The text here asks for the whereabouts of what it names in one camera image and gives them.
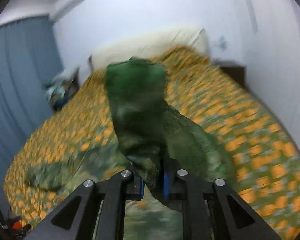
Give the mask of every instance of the bed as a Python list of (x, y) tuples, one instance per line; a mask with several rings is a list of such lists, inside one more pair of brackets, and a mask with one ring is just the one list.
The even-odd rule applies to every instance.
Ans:
[[(204, 30), (151, 33), (99, 49), (94, 72), (74, 98), (28, 139), (7, 171), (4, 190), (22, 224), (35, 227), (86, 179), (109, 179), (127, 161), (112, 151), (117, 139), (104, 89), (105, 67), (131, 56), (165, 65), (166, 101), (213, 134), (235, 164), (235, 190), (283, 238), (300, 232), (300, 152), (276, 119), (209, 61)], [(25, 184), (28, 167), (71, 162), (58, 191)], [(154, 199), (126, 205), (125, 239), (182, 239), (182, 215)]]

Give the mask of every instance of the white pillow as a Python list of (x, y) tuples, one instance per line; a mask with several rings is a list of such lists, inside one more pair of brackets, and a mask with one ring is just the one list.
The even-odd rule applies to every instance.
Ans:
[(91, 56), (94, 69), (104, 68), (111, 63), (129, 60), (131, 57), (151, 58), (177, 45), (193, 47), (199, 54), (208, 55), (208, 39), (202, 28), (178, 28), (159, 31), (118, 42), (100, 49)]

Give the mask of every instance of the metal screw head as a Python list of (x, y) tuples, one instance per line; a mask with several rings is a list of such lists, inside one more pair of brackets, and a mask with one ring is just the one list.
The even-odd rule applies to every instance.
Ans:
[(186, 176), (188, 174), (188, 171), (187, 170), (183, 170), (183, 169), (177, 170), (177, 174), (179, 176)]
[(91, 187), (91, 186), (93, 185), (93, 181), (90, 180), (90, 179), (87, 179), (87, 180), (83, 183), (83, 185), (84, 185), (85, 187)]
[(216, 179), (214, 181), (214, 184), (216, 184), (217, 186), (224, 186), (226, 182), (223, 179)]
[(131, 171), (127, 171), (127, 170), (122, 171), (122, 172), (121, 172), (121, 175), (122, 175), (123, 177), (129, 177), (129, 176), (131, 175)]

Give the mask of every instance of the red object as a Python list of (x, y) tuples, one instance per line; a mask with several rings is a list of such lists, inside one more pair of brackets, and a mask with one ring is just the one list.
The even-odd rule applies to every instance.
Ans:
[(13, 229), (22, 229), (22, 225), (20, 223), (20, 221), (15, 222), (12, 226)]

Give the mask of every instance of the blue curtain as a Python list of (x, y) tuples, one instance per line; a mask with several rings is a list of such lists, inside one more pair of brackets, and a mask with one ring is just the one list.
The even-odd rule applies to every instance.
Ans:
[(52, 115), (42, 85), (62, 71), (48, 17), (0, 27), (0, 208), (8, 203), (2, 184), (13, 157)]

